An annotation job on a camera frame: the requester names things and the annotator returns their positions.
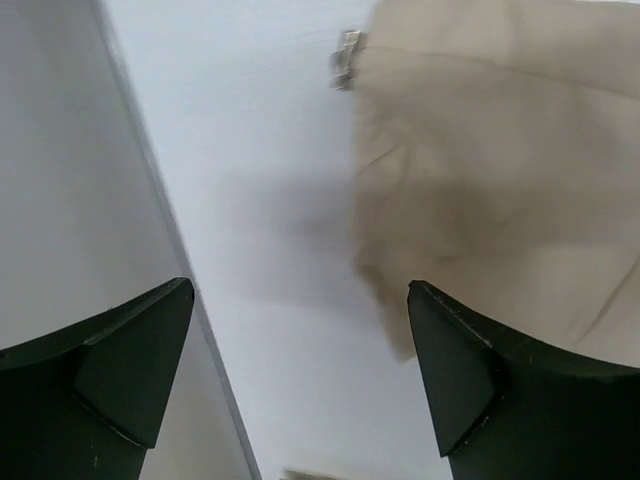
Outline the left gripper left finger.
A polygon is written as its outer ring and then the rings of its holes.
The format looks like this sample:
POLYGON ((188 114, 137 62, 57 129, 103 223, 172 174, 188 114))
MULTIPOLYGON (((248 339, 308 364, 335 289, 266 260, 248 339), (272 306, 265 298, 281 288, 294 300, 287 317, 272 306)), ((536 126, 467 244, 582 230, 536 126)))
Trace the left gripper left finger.
POLYGON ((184 277, 1 352, 4 479, 136 479, 194 307, 184 277))

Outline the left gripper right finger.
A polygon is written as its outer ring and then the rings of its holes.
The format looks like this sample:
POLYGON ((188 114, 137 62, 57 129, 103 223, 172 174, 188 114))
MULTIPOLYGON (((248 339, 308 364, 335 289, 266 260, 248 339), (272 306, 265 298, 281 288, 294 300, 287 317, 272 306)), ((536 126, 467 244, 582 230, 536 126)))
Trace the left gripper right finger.
POLYGON ((440 455, 456 479, 635 479, 639 372, 487 318, 427 282, 408 313, 440 455))

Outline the beige trousers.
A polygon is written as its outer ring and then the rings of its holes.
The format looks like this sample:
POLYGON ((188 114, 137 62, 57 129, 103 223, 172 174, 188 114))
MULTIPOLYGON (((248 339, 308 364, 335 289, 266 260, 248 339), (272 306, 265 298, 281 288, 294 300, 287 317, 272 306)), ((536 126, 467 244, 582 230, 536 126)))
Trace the beige trousers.
POLYGON ((639 363, 639 7, 381 1, 355 103, 355 268, 402 361, 423 280, 565 350, 639 363))

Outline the aluminium frame rail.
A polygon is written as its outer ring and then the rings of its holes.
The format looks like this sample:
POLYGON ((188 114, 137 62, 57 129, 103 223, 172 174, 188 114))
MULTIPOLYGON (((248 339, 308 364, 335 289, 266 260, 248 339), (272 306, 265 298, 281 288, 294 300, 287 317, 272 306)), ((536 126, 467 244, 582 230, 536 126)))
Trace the aluminium frame rail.
POLYGON ((167 430, 171 434, 170 445, 165 450, 175 456, 178 470, 188 479, 260 479, 262 475, 200 296, 108 5, 105 1, 95 1, 93 9, 153 183, 176 262, 191 280, 195 293, 192 320, 169 401, 170 426, 167 430))

